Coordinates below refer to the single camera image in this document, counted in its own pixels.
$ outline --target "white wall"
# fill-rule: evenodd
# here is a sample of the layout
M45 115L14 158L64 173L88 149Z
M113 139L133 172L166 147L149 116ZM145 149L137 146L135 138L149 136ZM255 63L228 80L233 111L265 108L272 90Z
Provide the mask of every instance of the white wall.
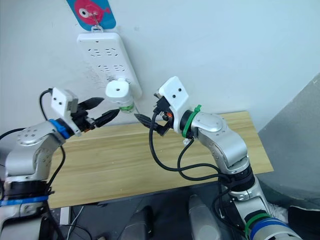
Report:
M260 130L319 72L318 0L109 2L143 90L139 109L149 116L152 93L176 75L193 105L248 110ZM0 132L42 121L38 96L49 87L81 100L104 96L105 82L77 48L84 30L65 0L0 3ZM113 124L135 121L120 115Z

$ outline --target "white cable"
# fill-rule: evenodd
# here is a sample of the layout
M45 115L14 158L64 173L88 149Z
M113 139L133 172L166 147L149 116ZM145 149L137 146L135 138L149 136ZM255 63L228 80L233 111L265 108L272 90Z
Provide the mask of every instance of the white cable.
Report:
M82 207L81 207L81 209L80 209L79 213L77 214L77 216L75 216L75 218L73 219L73 221L72 221L71 225L75 224L75 222L76 222L77 218L80 216L80 214L81 214L81 212L82 212L82 210L83 210L83 209L84 209L84 206L82 206ZM67 237L66 237L66 240L69 240L69 236L70 236L71 228L72 228L72 226L70 226L70 227L69 227L69 231L68 231L68 235L67 235Z

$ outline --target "electrical outlet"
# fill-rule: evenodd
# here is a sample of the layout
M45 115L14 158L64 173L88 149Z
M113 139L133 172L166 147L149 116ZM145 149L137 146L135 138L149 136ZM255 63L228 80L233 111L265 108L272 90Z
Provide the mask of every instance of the electrical outlet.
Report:
M129 83L133 98L141 97L142 90L136 73L117 33L81 33L77 38L77 43L94 71L103 81L124 78Z

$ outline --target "white plug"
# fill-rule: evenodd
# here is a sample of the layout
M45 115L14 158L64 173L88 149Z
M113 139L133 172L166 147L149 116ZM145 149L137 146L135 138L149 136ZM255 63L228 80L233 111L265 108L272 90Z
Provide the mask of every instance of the white plug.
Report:
M105 88L106 98L118 105L119 109L126 114L134 111L134 98L129 83L124 78L119 78L108 83Z

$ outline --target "floor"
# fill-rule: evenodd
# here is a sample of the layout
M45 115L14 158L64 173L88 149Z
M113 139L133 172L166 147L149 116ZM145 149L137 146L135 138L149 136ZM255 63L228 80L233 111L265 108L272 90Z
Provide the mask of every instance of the floor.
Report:
M155 215L152 240L192 240L188 216L189 197L197 194L203 203L211 206L217 192L217 184L212 182L113 200L102 206L86 205L77 224L89 230L93 239L104 234L108 240L117 240L133 213L150 205ZM75 206L73 209L77 214L81 206ZM232 237L228 228L220 222L218 224L224 240L242 239ZM67 235L68 227L61 227L61 229ZM81 229L75 229L69 238L69 240L81 239L89 239Z

